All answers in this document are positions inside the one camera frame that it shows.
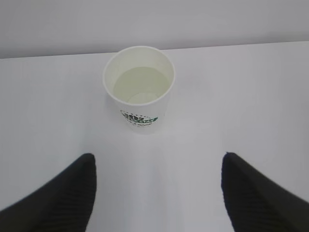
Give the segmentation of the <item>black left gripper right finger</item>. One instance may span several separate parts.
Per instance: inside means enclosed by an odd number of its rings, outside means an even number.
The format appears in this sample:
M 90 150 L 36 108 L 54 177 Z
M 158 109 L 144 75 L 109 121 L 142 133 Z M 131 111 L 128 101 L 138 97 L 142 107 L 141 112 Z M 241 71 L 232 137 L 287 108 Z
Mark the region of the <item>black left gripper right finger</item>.
M 225 208 L 236 232 L 307 232 L 309 203 L 267 178 L 235 153 L 222 162 Z

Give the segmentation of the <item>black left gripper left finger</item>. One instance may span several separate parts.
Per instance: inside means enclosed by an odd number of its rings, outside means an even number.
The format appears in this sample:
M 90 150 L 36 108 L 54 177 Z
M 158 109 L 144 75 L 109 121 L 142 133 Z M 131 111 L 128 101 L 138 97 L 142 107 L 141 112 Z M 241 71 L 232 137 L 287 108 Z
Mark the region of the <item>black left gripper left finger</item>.
M 2 232 L 84 232 L 97 192 L 95 156 L 81 155 L 27 197 L 1 210 Z

